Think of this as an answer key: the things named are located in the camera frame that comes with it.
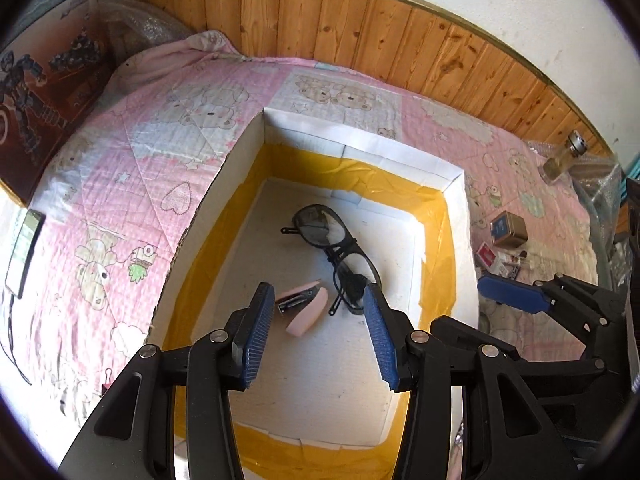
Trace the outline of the small white tube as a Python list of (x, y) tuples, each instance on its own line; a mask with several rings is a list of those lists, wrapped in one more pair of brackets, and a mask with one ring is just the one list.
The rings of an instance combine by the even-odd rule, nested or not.
[(527, 252), (521, 250), (520, 252), (498, 252), (500, 261), (508, 266), (526, 266), (527, 264)]

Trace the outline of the red white staples box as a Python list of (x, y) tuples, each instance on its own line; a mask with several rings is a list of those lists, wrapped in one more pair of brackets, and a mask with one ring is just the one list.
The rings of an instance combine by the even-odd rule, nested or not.
[(475, 253), (475, 257), (480, 265), (489, 272), (495, 270), (496, 265), (499, 263), (496, 253), (486, 243), (480, 244), (480, 247), (477, 248)]

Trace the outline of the pink stapler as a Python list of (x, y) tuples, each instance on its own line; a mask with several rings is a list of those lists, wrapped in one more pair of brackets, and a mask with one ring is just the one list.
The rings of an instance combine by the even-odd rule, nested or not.
[(276, 308), (282, 315), (292, 314), (286, 332), (301, 337), (318, 321), (329, 300), (329, 292), (322, 281), (294, 287), (276, 298)]

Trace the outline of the glass jar metal lid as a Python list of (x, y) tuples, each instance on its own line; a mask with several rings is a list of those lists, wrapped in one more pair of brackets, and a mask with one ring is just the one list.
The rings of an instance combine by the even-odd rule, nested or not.
[(542, 180), (548, 185), (555, 184), (563, 174), (574, 165), (576, 160), (588, 151), (588, 143), (577, 131), (573, 130), (562, 145), (558, 145), (553, 153), (539, 167)]

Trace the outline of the black safety glasses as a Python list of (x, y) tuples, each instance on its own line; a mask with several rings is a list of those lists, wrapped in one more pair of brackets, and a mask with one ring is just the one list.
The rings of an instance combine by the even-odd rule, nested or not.
[(337, 296), (329, 308), (334, 315), (342, 304), (353, 315), (363, 315), (364, 291), (370, 284), (382, 286), (382, 278), (341, 217), (329, 206), (312, 204), (294, 214), (292, 226), (280, 229), (283, 235), (298, 235), (308, 245), (321, 250), (333, 268), (332, 281)]

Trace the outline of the teal boards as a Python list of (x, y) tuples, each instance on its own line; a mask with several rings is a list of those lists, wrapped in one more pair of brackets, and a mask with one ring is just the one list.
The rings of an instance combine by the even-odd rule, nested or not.
[(640, 155), (637, 155), (634, 160), (624, 169), (623, 177), (620, 181), (620, 200), (625, 203), (628, 196), (628, 181), (639, 180), (640, 176)]

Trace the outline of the pink bear quilt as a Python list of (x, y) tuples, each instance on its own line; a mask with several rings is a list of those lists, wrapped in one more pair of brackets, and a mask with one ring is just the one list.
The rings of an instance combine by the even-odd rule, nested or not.
[(280, 226), (332, 206), (415, 326), (442, 314), (527, 359), (582, 344), (541, 314), (481, 304), (471, 272), (498, 214), (529, 232), (524, 281), (597, 278), (589, 214), (569, 178), (546, 185), (511, 133), (367, 76), (296, 58), (244, 58), (219, 32), (122, 64), (52, 159), (13, 336), (22, 376), (1, 385), (52, 462), (62, 460), (136, 351), (221, 325), (259, 282), (319, 280), (326, 259)]

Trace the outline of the white cardboard box yellow tape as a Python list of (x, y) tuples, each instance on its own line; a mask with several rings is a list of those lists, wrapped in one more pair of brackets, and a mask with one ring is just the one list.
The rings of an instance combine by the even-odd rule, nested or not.
[[(332, 208), (382, 278), (391, 307), (427, 328), (478, 320), (463, 170), (355, 127), (268, 107), (232, 146), (177, 250), (149, 340), (192, 344), (245, 307), (259, 283), (278, 294), (333, 288), (324, 253), (283, 235), (296, 211)], [(381, 377), (366, 321), (323, 312), (301, 337), (276, 313), (254, 382), (230, 403), (246, 474), (265, 479), (387, 479), (408, 398)]]

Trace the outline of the robot toy box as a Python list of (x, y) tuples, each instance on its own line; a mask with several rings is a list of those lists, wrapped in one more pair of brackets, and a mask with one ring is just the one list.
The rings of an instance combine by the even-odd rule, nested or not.
[(98, 0), (66, 0), (1, 49), (1, 187), (32, 199), (113, 69)]

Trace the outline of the bubble wrap bag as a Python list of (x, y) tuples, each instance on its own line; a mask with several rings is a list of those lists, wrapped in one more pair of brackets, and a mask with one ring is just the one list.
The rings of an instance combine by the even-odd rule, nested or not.
[(99, 14), (118, 64), (143, 50), (193, 34), (188, 26), (167, 12), (142, 1), (102, 0)]

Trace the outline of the wooden headboard panel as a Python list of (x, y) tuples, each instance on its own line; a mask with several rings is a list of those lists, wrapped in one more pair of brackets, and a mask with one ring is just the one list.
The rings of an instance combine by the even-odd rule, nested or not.
[(247, 55), (308, 58), (422, 94), (524, 140), (578, 130), (612, 150), (542, 70), (489, 32), (423, 0), (142, 0)]

